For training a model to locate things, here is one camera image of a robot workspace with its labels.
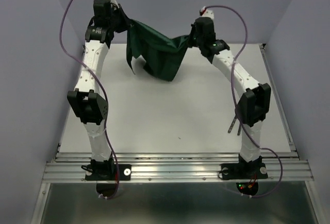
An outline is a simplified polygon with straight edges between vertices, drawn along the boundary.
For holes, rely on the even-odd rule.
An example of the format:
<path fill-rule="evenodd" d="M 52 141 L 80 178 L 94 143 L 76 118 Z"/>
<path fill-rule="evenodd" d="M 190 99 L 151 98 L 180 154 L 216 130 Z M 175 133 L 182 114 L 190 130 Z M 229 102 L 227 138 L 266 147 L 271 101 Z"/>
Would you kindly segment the dark green cloth napkin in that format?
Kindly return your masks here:
<path fill-rule="evenodd" d="M 145 60 L 143 69 L 163 81 L 174 80 L 188 49 L 188 35 L 169 38 L 145 23 L 131 19 L 127 29 L 126 61 Z"/>

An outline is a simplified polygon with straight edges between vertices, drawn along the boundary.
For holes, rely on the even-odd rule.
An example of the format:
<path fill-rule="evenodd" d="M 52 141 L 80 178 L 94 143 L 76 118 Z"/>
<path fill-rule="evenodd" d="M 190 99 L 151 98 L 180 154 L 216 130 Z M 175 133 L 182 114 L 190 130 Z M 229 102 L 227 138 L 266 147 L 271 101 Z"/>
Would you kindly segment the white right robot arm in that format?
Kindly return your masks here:
<path fill-rule="evenodd" d="M 230 82 L 235 115 L 242 129 L 241 149 L 237 172 L 248 178 L 262 162 L 260 137 L 262 122 L 270 108 L 271 87 L 261 84 L 238 63 L 230 47 L 216 39 L 213 19 L 199 17 L 192 24 L 189 46 L 197 47 L 202 56 Z"/>

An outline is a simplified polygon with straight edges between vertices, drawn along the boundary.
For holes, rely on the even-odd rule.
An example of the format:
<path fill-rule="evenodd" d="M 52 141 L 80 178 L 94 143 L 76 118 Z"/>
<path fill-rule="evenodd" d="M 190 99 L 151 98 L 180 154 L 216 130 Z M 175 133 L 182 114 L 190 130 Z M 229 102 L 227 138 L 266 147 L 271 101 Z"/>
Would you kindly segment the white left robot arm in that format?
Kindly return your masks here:
<path fill-rule="evenodd" d="M 108 100 L 100 84 L 102 68 L 114 33 L 121 27 L 121 9 L 114 0 L 94 0 L 94 16 L 85 33 L 85 54 L 74 90 L 67 99 L 83 123 L 91 146 L 91 165 L 98 166 L 97 174 L 104 180 L 114 176 L 115 167 L 106 138 Z"/>

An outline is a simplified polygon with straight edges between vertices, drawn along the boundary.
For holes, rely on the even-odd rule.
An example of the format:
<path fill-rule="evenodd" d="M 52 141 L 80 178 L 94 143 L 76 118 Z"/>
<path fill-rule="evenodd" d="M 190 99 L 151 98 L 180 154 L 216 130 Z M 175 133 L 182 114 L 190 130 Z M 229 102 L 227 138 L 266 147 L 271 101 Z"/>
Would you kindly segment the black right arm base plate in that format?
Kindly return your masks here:
<path fill-rule="evenodd" d="M 268 173 L 262 156 L 256 160 L 246 162 L 240 155 L 237 163 L 220 164 L 218 177 L 222 180 L 249 180 L 249 179 L 267 179 Z"/>

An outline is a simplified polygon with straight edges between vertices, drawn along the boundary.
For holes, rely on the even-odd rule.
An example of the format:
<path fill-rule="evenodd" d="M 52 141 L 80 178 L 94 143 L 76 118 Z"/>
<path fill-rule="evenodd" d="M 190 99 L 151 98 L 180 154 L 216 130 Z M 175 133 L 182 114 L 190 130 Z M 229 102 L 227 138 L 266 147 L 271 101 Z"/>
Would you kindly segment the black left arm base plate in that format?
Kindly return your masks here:
<path fill-rule="evenodd" d="M 110 158 L 107 161 L 99 162 L 91 160 L 90 164 L 82 165 L 87 181 L 129 181 L 131 179 L 131 164 L 119 164 Z"/>

